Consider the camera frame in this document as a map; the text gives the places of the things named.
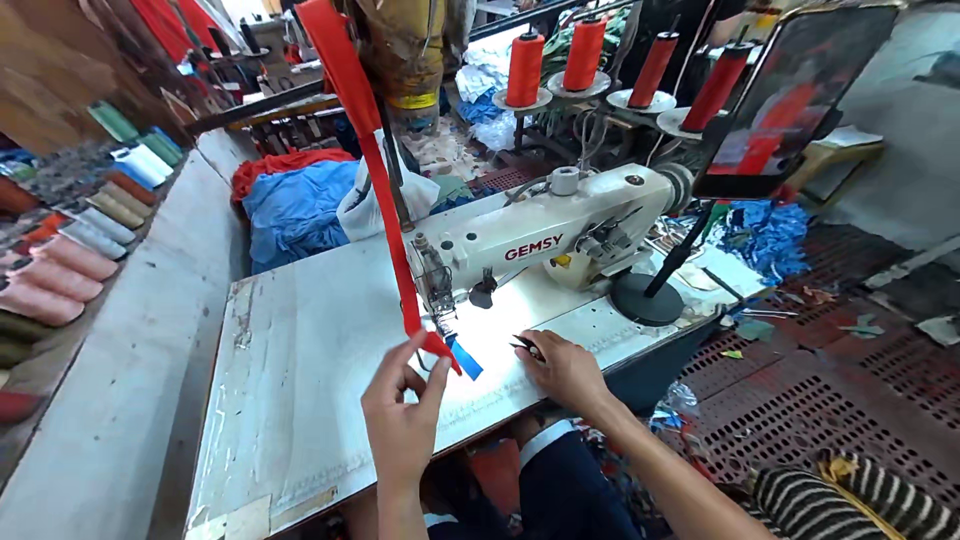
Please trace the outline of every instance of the scissors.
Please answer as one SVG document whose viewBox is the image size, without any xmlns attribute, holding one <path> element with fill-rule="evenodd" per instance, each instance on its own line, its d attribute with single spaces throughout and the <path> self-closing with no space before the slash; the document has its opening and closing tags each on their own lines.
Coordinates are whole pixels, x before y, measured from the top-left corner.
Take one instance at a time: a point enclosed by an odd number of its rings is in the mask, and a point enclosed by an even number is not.
<svg viewBox="0 0 960 540">
<path fill-rule="evenodd" d="M 519 340 L 519 342 L 522 343 L 523 345 L 518 345 L 516 343 L 511 343 L 511 345 L 513 345 L 514 347 L 519 347 L 520 349 L 526 349 L 527 352 L 530 353 L 530 356 L 532 356 L 535 360 L 538 360 L 541 362 L 546 361 L 546 358 L 544 358 L 543 355 L 540 354 L 540 349 L 537 348 L 537 345 L 533 341 L 527 339 L 526 337 L 523 337 L 522 335 L 514 334 L 514 337 L 517 340 Z"/>
</svg>

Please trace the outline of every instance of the white table top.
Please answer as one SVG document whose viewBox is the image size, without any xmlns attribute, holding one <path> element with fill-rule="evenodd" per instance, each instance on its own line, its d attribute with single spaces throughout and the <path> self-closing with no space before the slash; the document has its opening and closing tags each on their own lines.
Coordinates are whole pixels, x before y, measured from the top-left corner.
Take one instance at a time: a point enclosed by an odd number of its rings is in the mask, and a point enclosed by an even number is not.
<svg viewBox="0 0 960 540">
<path fill-rule="evenodd" d="M 497 208 L 503 199 L 498 194 L 428 217 L 418 231 Z M 661 261 L 654 254 L 634 271 L 653 272 Z M 743 296 L 764 288 L 755 272 L 714 248 L 692 264 L 708 266 Z M 541 265 L 497 288 L 489 310 L 459 304 L 458 341 L 484 372 L 476 381 L 450 377 L 435 451 L 543 397 L 508 344 L 513 333 L 555 331 L 583 344 L 606 369 L 735 302 L 720 288 L 703 292 L 675 278 L 670 282 L 688 309 L 679 326 L 662 329 L 632 323 L 600 292 L 559 285 Z M 234 283 L 187 538 L 215 539 L 226 528 L 262 538 L 259 531 L 276 533 L 372 485 L 376 476 L 360 396 L 387 349 L 405 338 L 383 235 Z M 411 366 L 419 370 L 416 358 Z"/>
</svg>

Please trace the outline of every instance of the hand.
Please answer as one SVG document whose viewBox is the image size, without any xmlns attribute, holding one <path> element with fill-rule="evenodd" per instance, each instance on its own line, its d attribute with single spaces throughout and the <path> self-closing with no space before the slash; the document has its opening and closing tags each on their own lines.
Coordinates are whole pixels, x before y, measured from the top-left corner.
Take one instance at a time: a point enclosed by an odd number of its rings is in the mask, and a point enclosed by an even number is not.
<svg viewBox="0 0 960 540">
<path fill-rule="evenodd" d="M 450 358 L 437 360 L 430 381 L 424 382 L 407 361 L 425 338 L 426 331 L 421 330 L 388 351 L 360 400 L 378 489 L 416 492 L 423 469 L 433 455 L 440 400 L 451 362 Z M 403 402 L 407 388 L 417 393 L 419 403 Z"/>
<path fill-rule="evenodd" d="M 597 359 L 552 331 L 525 331 L 523 337 L 537 345 L 545 362 L 536 360 L 526 349 L 514 349 L 531 379 L 553 401 L 595 423 L 616 398 L 603 380 Z"/>
</svg>

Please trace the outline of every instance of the black stand base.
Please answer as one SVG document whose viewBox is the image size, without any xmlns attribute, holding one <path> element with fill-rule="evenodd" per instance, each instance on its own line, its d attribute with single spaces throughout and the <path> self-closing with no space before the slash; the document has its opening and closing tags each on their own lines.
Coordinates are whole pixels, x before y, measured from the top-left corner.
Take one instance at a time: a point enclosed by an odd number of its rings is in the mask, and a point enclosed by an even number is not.
<svg viewBox="0 0 960 540">
<path fill-rule="evenodd" d="M 653 297 L 643 291 L 654 280 L 647 274 L 625 274 L 613 284 L 610 299 L 621 315 L 648 327 L 665 327 L 680 318 L 684 300 L 677 289 L 664 283 Z"/>
</svg>

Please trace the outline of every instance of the smartphone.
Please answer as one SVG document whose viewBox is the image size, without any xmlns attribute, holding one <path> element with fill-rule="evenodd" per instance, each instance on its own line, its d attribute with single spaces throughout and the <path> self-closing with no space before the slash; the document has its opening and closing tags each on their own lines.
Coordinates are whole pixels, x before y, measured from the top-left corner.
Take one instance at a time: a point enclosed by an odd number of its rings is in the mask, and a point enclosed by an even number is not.
<svg viewBox="0 0 960 540">
<path fill-rule="evenodd" d="M 693 186 L 702 199 L 765 199 L 890 36 L 900 4 L 809 8 L 780 20 Z"/>
</svg>

